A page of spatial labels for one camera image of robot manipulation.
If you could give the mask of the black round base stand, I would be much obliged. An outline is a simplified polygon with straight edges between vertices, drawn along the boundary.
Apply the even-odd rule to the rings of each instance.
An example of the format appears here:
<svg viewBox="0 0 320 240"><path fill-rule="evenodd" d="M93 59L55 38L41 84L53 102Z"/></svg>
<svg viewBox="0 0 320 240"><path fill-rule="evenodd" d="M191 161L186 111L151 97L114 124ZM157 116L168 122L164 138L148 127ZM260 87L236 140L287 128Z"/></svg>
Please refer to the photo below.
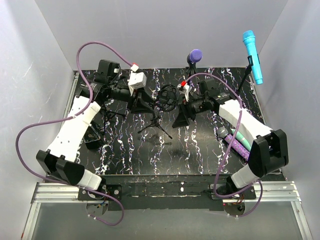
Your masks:
<svg viewBox="0 0 320 240"><path fill-rule="evenodd" d="M244 75L243 75L243 77L242 77L242 79L241 79L241 82L240 82L240 84L239 84L239 86L238 86L238 89L235 91L235 92L237 93L237 95L240 95L240 92L241 92L241 90L242 90L243 84L244 84L244 82L246 81L246 78L248 77L248 75L249 75L249 74L251 73L251 71L252 71L252 65L253 65L252 56L249 55L249 56L247 57L247 59L248 59L248 66L245 68L245 72L244 72Z"/></svg>
<svg viewBox="0 0 320 240"><path fill-rule="evenodd" d="M188 66L186 66L185 69L186 69L186 74L188 76L188 78L186 79L187 82L191 80L191 77L193 75L199 72L195 62L188 62Z"/></svg>

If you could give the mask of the purple glitter silver mesh microphone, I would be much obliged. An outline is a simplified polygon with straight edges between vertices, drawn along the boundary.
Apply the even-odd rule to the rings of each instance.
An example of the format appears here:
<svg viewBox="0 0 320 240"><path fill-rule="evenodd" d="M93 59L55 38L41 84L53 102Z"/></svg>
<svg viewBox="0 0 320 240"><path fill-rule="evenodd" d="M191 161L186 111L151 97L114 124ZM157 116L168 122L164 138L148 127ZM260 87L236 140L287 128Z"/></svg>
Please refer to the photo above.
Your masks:
<svg viewBox="0 0 320 240"><path fill-rule="evenodd" d="M217 136L221 139L223 139L226 143L231 145L231 147L239 154L241 155L244 160L247 162L249 160L250 152L243 146L237 139L232 140L232 135L229 134L226 128L220 127L217 130Z"/></svg>

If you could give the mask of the purple foam head microphone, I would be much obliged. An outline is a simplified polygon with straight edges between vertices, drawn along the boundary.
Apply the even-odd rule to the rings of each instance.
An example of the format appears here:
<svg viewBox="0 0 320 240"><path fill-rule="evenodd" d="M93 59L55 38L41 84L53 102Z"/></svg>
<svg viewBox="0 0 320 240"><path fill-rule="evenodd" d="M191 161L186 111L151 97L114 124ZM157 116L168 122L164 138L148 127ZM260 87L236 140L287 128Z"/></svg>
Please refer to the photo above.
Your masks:
<svg viewBox="0 0 320 240"><path fill-rule="evenodd" d="M199 49L193 49L187 56L188 63L198 63L203 57L203 53Z"/></svg>

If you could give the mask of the mint green microphone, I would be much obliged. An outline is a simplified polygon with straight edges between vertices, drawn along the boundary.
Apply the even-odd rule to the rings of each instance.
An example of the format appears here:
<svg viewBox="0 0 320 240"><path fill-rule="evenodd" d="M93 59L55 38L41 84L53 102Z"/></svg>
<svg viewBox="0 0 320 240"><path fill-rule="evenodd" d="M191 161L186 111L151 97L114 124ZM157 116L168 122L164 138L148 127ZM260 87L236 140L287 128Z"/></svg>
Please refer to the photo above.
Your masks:
<svg viewBox="0 0 320 240"><path fill-rule="evenodd" d="M251 146L247 139L238 131L235 135L235 140L232 142L231 147L237 152L250 152Z"/></svg>

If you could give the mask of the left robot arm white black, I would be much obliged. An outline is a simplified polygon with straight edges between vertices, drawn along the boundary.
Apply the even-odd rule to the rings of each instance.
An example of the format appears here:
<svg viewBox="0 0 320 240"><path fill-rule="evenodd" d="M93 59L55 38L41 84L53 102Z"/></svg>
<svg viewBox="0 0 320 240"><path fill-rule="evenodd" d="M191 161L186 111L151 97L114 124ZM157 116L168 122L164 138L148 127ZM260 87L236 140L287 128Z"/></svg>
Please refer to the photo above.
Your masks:
<svg viewBox="0 0 320 240"><path fill-rule="evenodd" d="M147 77L137 67L130 70L126 85L116 82L120 76L120 64L100 60L97 71L87 76L73 99L69 117L46 150L39 150L36 159L51 177L72 186L89 189L95 200L106 196L106 187L100 176L76 163L82 139L92 129L94 117L101 111L108 98L127 103L133 114L153 113L154 100L145 91Z"/></svg>

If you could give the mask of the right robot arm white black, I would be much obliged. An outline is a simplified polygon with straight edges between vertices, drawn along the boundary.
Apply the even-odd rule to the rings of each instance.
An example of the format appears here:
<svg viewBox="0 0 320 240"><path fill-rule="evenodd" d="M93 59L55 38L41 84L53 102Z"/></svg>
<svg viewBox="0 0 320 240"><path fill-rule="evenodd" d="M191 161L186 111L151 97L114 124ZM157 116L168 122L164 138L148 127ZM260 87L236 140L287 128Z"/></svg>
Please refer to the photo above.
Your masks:
<svg viewBox="0 0 320 240"><path fill-rule="evenodd" d="M215 112L237 128L251 146L248 163L226 180L225 190L232 199L245 192L245 187L289 163L287 135L283 130L273 130L241 109L235 96L220 92L212 78L198 83L200 97L190 95L190 86L183 81L177 90L184 96L178 104L179 113L173 128L188 126L198 113Z"/></svg>

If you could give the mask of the bright blue microphone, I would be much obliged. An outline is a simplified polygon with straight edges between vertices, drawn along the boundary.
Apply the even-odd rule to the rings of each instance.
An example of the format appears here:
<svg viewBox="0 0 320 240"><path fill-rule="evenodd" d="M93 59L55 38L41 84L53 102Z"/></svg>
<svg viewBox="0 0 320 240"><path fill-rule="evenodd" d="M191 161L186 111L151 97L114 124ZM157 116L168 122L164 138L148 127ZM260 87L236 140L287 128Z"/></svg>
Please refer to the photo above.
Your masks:
<svg viewBox="0 0 320 240"><path fill-rule="evenodd" d="M259 54L256 48L256 37L252 30L247 30L242 35L242 41L246 47L248 62L251 67L253 78L257 85L263 84L263 75L260 66Z"/></svg>

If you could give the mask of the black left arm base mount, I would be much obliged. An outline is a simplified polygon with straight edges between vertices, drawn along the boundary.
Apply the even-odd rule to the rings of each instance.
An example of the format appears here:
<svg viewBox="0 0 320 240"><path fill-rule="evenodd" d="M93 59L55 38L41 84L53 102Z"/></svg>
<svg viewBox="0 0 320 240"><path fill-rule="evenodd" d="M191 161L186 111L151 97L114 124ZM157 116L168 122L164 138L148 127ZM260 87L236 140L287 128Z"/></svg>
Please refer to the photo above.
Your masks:
<svg viewBox="0 0 320 240"><path fill-rule="evenodd" d="M110 195L111 197L121 200L122 199L122 186L120 184L107 184L103 186L99 191ZM78 192L78 200L80 201L99 201L106 200L107 198L104 195L99 195L96 193L89 192L85 189L80 189Z"/></svg>

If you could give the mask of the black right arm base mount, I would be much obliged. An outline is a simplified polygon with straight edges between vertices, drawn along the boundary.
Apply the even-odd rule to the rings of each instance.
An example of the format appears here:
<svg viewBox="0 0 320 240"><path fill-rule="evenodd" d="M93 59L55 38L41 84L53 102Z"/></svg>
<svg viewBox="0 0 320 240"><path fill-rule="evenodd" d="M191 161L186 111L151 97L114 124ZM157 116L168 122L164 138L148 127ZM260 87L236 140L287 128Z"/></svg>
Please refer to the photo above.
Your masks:
<svg viewBox="0 0 320 240"><path fill-rule="evenodd" d="M230 192L227 192L226 191L226 188L225 188L225 184L217 184L216 185L216 193L218 195L229 195L231 194ZM234 194L232 195L231 197L217 197L214 193L214 184L210 184L209 185L209 193L210 193L210 196L213 200L234 200L234 201L237 201L237 200L240 200L240 198L242 198L243 200L255 200L257 198L257 194L255 192L255 189L253 186L251 186L250 188L248 188L247 190L245 191L242 191L241 193L238 193L238 194Z"/></svg>

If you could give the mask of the aluminium frame rail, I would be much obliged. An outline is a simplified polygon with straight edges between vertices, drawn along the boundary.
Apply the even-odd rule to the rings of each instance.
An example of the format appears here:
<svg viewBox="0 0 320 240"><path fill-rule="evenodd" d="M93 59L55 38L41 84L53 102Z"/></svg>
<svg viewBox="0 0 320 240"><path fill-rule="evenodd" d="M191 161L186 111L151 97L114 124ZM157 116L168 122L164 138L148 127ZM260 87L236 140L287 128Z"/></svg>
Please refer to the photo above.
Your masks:
<svg viewBox="0 0 320 240"><path fill-rule="evenodd" d="M86 84L88 96L74 97L70 112L62 120L62 127L53 142L45 150L39 150L36 160L46 172L42 183L37 183L31 200L31 208L21 235L30 240L43 203L78 202L79 190L96 191L102 178L76 162L79 146L92 120L102 105L93 97L93 87Z"/></svg>

